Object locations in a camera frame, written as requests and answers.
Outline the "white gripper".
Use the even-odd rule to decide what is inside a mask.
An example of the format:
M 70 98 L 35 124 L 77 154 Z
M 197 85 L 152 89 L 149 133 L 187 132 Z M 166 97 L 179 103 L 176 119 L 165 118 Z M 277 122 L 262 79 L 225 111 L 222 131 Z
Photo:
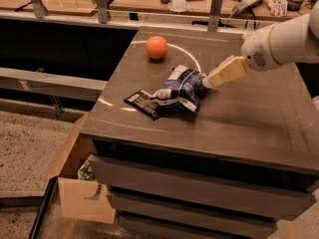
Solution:
M 280 64 L 275 60 L 270 48 L 273 27 L 265 27 L 242 36 L 241 56 L 229 56 L 217 68 L 213 69 L 202 83 L 213 89 L 245 76 L 249 67 L 257 72 L 275 70 Z

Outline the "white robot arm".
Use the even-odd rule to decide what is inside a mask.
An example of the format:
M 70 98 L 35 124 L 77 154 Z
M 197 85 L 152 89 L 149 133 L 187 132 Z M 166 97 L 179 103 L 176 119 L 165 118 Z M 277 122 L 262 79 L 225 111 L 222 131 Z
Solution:
M 319 62 L 319 1 L 308 14 L 243 36 L 240 56 L 229 56 L 203 80 L 208 89 L 290 63 Z

